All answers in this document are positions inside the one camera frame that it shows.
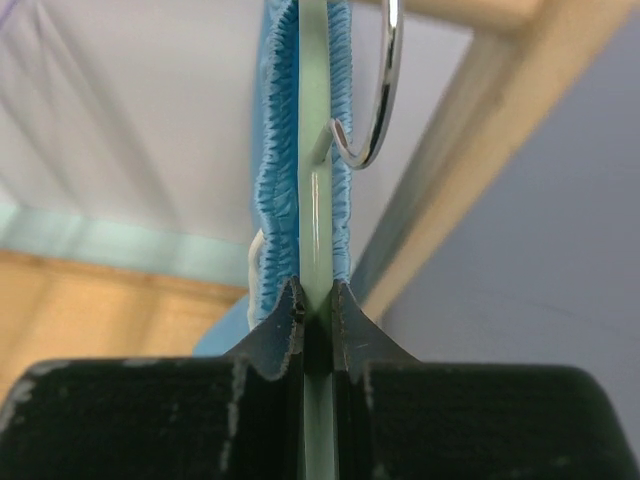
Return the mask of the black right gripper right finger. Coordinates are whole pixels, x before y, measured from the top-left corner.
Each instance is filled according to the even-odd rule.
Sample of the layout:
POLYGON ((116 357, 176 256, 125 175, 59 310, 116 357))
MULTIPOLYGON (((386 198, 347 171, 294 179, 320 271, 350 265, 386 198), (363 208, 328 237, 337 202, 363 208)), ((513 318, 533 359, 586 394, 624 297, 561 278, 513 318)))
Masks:
POLYGON ((587 372, 422 362, 331 292, 343 479, 627 479, 631 449, 587 372))

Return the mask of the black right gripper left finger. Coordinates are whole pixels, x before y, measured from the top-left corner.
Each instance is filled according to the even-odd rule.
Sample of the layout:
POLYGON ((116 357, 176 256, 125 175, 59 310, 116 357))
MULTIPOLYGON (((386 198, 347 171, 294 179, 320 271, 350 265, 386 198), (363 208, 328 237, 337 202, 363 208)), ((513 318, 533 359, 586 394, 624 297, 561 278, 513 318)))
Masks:
POLYGON ((30 366, 1 408, 5 479, 296 479, 305 296, 297 278, 220 356, 30 366))

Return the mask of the light blue shorts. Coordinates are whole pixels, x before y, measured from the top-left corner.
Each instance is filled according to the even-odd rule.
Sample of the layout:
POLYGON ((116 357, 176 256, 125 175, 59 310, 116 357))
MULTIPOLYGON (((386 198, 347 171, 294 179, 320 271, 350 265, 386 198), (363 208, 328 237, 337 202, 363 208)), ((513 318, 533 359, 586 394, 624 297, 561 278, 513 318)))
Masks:
MULTIPOLYGON (((351 9, 330 2, 328 13, 331 117, 347 135, 353 127, 351 9)), ((265 1, 252 115, 251 180, 253 228, 262 231, 257 281, 249 294, 209 329, 194 356, 219 356, 234 347, 270 314, 282 285, 299 275, 297 1, 265 1)), ((332 151, 334 278, 348 280, 352 175, 336 148, 332 151)))

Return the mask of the sage green hanger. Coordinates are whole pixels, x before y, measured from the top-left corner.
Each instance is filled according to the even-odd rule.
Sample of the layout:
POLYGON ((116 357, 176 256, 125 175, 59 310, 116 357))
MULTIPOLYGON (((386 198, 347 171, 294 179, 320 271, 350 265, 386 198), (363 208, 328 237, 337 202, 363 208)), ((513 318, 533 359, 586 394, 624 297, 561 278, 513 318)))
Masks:
POLYGON ((387 134, 398 84, 404 6, 382 4, 382 37, 372 117, 362 145, 349 141, 331 115, 328 4, 302 1, 299 12, 298 194, 299 272, 308 301, 304 340, 303 476, 339 476, 333 381, 334 280, 332 154, 352 170, 369 167, 387 134))

